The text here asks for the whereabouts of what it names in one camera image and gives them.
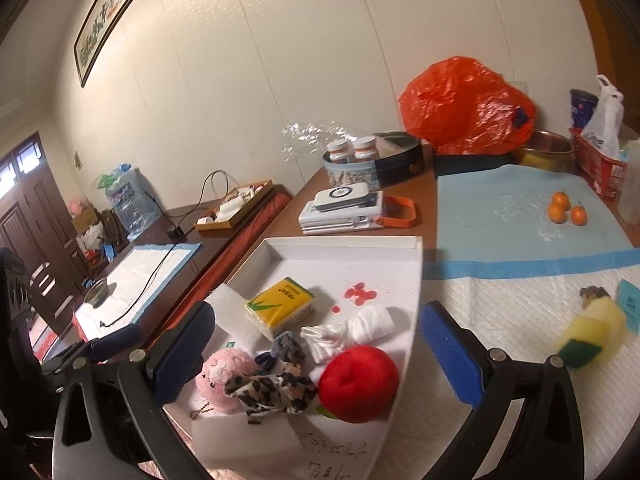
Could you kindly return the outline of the pink plush ball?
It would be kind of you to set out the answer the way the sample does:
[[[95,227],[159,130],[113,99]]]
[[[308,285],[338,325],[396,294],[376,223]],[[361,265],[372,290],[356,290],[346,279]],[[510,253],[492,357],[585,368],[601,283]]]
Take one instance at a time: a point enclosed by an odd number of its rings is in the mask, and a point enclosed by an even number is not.
[[[253,375],[257,364],[252,356],[240,348],[226,347],[215,351],[195,377],[195,387],[216,413],[236,411],[240,402],[224,393],[224,386],[233,374]]]

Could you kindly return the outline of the white foam block small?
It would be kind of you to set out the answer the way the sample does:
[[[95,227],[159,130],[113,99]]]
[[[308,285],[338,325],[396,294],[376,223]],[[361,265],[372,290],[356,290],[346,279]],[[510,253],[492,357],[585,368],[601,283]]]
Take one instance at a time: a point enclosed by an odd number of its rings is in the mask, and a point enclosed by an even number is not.
[[[246,300],[227,284],[215,288],[205,301],[213,308],[216,320],[215,335],[233,342],[248,353],[266,350],[270,341],[250,322]]]

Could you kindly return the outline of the red apple plush toy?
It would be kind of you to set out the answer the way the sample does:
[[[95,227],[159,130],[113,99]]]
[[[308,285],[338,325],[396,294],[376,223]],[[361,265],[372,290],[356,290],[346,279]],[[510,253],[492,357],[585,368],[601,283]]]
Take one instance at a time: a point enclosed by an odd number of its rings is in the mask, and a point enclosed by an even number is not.
[[[386,352],[356,346],[326,366],[318,382],[319,400],[335,418],[364,424],[390,411],[399,383],[399,370]]]

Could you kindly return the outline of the leopard print cloth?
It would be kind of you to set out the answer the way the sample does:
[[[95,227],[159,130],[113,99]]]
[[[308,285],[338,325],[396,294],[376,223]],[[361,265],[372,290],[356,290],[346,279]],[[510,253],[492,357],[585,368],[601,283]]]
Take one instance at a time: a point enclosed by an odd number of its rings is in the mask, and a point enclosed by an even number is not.
[[[239,400],[250,424],[276,413],[297,415],[316,400],[318,390],[303,369],[285,363],[278,374],[233,374],[224,384],[224,394]]]

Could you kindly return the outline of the white cloth roll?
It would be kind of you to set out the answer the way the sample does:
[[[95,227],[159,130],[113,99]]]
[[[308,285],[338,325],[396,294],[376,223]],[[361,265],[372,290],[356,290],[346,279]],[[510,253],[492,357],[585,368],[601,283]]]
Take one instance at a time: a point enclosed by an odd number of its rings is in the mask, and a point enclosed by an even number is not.
[[[346,336],[353,344],[368,344],[393,333],[395,324],[386,307],[369,304],[346,323]]]

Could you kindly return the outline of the grey knotted rope toy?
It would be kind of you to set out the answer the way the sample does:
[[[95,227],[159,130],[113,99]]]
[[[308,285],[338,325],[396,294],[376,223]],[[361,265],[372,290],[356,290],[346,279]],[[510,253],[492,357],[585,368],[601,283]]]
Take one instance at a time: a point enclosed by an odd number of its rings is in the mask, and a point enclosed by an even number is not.
[[[296,340],[295,334],[290,330],[286,330],[274,338],[269,351],[255,356],[259,375],[271,373],[279,363],[303,367],[305,362],[306,353]]]

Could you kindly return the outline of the yellow tissue pack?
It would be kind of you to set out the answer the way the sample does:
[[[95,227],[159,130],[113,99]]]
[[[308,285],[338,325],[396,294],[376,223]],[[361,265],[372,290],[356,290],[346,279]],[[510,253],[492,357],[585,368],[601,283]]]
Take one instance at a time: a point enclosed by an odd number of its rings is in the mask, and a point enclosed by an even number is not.
[[[314,310],[316,296],[289,276],[245,304],[246,318],[270,341],[302,322]]]

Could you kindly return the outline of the light blue pad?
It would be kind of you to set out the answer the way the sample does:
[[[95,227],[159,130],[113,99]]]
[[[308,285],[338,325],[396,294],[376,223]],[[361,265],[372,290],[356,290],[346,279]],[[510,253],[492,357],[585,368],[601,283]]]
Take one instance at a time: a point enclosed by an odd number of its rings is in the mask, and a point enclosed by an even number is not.
[[[587,224],[549,219],[555,192],[587,211]],[[636,266],[639,251],[586,181],[525,166],[437,179],[437,252],[424,280],[538,278]]]

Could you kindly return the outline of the mandarin orange left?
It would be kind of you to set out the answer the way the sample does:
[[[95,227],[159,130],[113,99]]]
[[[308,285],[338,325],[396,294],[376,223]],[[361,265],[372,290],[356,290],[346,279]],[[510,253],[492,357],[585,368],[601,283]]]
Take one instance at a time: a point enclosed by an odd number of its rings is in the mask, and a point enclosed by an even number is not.
[[[547,209],[548,218],[555,224],[563,224],[567,220],[567,212],[562,205],[551,203]]]

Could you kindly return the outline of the mandarin orange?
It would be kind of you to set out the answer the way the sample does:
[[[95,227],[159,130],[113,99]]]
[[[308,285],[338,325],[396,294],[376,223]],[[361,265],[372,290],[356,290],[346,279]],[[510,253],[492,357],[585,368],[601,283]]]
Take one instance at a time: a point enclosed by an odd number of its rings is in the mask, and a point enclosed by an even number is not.
[[[551,203],[556,208],[562,209],[562,211],[568,211],[572,208],[570,198],[565,192],[555,192],[552,195]]]
[[[570,220],[575,226],[585,226],[588,223],[588,214],[583,206],[574,206],[570,211]]]
[[[547,209],[548,218],[555,224],[563,224],[567,220],[567,212],[562,205],[551,203]]]

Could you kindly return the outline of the mandarin orange right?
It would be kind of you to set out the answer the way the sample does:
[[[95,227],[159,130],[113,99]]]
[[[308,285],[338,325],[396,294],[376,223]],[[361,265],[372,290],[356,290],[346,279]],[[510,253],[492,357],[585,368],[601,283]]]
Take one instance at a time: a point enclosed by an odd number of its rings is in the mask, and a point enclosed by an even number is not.
[[[588,223],[588,214],[583,206],[574,206],[570,211],[570,220],[575,226],[585,226]]]

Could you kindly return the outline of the white plastic bag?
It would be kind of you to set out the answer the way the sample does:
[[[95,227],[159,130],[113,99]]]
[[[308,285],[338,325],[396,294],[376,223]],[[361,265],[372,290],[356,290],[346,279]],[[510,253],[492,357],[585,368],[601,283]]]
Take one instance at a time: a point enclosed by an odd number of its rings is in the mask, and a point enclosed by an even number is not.
[[[600,94],[594,112],[580,137],[601,155],[620,158],[620,127],[624,118],[624,95],[607,76],[597,76]]]

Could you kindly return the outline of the orange plastic bag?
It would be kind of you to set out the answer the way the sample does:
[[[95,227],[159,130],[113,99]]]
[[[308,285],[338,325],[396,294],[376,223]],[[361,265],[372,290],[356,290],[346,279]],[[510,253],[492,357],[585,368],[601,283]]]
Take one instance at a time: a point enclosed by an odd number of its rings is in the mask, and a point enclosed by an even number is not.
[[[399,100],[402,123],[437,156],[498,156],[524,145],[536,105],[475,58],[452,56],[408,83]]]

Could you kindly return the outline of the blue cylindrical can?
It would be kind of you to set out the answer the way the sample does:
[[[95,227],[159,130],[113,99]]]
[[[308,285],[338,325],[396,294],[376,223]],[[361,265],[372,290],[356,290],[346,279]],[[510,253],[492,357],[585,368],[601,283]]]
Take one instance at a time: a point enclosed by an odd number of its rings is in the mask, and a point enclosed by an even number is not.
[[[570,116],[572,116],[572,126],[582,129],[590,121],[594,110],[599,102],[599,98],[593,93],[570,89]]]

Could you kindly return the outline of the framed wall picture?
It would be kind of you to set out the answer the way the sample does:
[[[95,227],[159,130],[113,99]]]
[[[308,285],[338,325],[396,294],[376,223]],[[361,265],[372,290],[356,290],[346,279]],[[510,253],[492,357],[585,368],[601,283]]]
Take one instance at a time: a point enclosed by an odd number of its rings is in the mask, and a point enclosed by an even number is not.
[[[74,59],[84,88],[96,59],[115,26],[134,0],[94,0],[74,42]]]

